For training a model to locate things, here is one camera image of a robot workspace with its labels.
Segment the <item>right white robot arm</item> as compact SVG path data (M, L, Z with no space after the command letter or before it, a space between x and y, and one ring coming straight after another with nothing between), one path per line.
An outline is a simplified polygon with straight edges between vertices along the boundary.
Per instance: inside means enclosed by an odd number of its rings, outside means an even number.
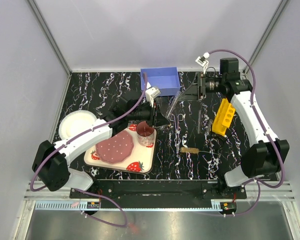
M181 94L181 100L201 100L206 93L220 93L224 96L215 116L211 130L225 136L234 114L243 124L249 141L249 149L243 154L240 165L219 178L212 193L222 198L231 198L246 183L265 175L283 171L283 164L290 145L280 140L267 123L257 103L255 88L248 79L241 76L239 61L235 57L222 58L218 73L208 73L209 54L196 59L202 71L196 73L194 81Z

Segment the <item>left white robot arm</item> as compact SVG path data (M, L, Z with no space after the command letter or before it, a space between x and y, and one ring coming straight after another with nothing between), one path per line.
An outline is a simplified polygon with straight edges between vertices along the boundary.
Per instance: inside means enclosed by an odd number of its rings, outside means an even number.
M75 136L55 143L43 141L32 165L34 177L40 178L44 187L51 192L69 187L79 189L87 198L93 198L98 193L97 184L87 172L75 170L70 165L78 156L102 141L117 142L118 135L128 128L130 121L145 122L153 128L170 123L157 105L142 102L141 99L122 98Z

